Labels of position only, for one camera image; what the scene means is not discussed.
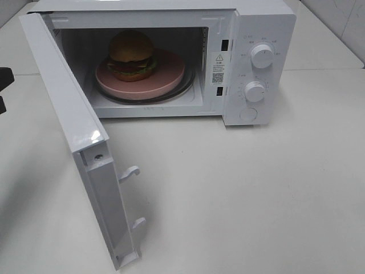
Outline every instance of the sticker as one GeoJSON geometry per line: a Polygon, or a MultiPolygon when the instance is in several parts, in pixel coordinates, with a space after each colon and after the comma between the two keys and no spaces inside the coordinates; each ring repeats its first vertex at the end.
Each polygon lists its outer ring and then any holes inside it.
{"type": "Polygon", "coordinates": [[[224,84],[225,83],[225,75],[228,70],[229,63],[229,52],[216,52],[211,54],[210,59],[210,84],[224,84]]]}

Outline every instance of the pink plate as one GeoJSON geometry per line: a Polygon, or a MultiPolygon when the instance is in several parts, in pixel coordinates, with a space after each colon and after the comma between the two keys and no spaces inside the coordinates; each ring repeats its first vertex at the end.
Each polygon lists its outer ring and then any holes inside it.
{"type": "Polygon", "coordinates": [[[144,100],[164,95],[180,83],[185,65],[175,53],[156,49],[154,54],[157,66],[146,79],[136,82],[118,80],[108,70],[106,60],[96,68],[96,79],[106,93],[121,99],[144,100]]]}

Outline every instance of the timer knob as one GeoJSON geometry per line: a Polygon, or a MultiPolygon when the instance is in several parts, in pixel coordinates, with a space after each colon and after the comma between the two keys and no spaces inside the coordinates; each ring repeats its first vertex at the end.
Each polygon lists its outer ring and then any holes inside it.
{"type": "Polygon", "coordinates": [[[252,64],[258,69],[264,69],[273,63],[274,51],[267,44],[256,45],[251,51],[252,64]]]}
{"type": "Polygon", "coordinates": [[[263,98],[265,87],[260,82],[251,82],[245,86],[245,97],[249,102],[256,103],[263,98]]]}

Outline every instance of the microwave door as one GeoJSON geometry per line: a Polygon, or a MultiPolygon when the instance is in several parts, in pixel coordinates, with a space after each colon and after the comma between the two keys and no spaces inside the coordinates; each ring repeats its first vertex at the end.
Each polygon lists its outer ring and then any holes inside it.
{"type": "Polygon", "coordinates": [[[20,17],[116,269],[138,258],[125,214],[109,139],[40,14],[20,17]]]}

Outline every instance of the white microwave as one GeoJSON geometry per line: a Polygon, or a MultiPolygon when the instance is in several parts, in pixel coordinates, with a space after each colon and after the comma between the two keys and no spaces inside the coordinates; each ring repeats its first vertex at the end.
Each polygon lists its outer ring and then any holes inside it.
{"type": "Polygon", "coordinates": [[[283,0],[40,0],[21,17],[116,269],[138,258],[118,175],[99,118],[221,115],[227,126],[266,124],[296,16],[283,0]],[[163,96],[118,100],[95,79],[110,39],[147,35],[181,57],[179,82],[163,96]]]}

